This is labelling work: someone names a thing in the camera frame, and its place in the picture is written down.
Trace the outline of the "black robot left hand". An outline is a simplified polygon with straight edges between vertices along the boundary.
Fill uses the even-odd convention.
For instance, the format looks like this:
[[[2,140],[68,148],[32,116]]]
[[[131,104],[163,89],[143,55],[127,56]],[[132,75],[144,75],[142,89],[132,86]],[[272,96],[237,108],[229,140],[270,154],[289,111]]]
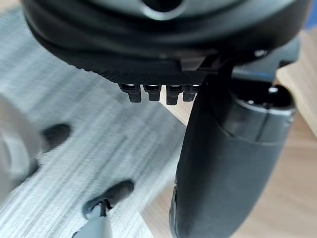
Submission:
[[[118,84],[192,102],[170,208],[176,238],[228,238],[275,168],[296,104],[275,85],[297,61],[311,0],[24,0],[50,53]]]

